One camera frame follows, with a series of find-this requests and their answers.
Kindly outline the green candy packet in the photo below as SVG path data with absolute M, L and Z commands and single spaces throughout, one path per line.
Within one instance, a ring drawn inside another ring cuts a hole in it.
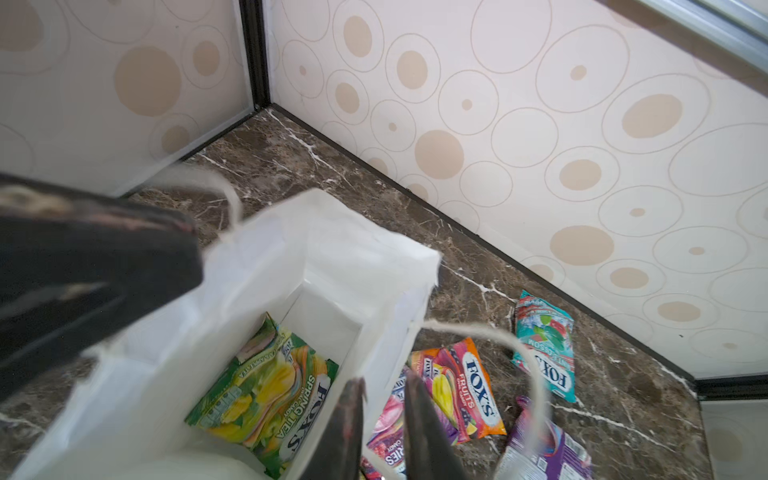
M 245 447 L 266 475 L 279 479 L 319 417 L 338 370 L 265 314 L 185 423 Z

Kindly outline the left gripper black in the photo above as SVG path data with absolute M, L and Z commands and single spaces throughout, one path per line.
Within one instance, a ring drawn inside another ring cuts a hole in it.
M 202 280 L 189 217 L 3 174 L 1 397 Z

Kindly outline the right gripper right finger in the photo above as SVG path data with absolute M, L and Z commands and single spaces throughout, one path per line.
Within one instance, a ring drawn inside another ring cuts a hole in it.
M 453 453 L 424 382 L 410 371 L 406 373 L 404 417 L 408 480 L 468 478 Z

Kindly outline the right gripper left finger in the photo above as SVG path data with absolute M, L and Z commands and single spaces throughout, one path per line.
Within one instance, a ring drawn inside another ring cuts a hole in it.
M 301 480 L 359 478 L 364 424 L 365 380 L 350 379 L 341 392 Z

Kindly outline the white paper bag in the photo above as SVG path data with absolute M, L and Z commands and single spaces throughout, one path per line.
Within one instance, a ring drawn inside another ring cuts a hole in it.
M 320 189 L 244 218 L 220 174 L 176 166 L 156 185 L 216 192 L 230 225 L 204 254 L 202 283 L 97 348 L 97 364 L 15 470 L 18 479 L 262 479 L 239 446 L 195 429 L 186 416 L 269 314 L 339 365 L 329 396 L 286 471 L 300 479 L 344 385 L 366 384 L 362 458 L 394 470 L 367 447 L 422 329 L 488 339 L 515 350 L 513 334 L 430 319 L 440 254 L 390 232 Z

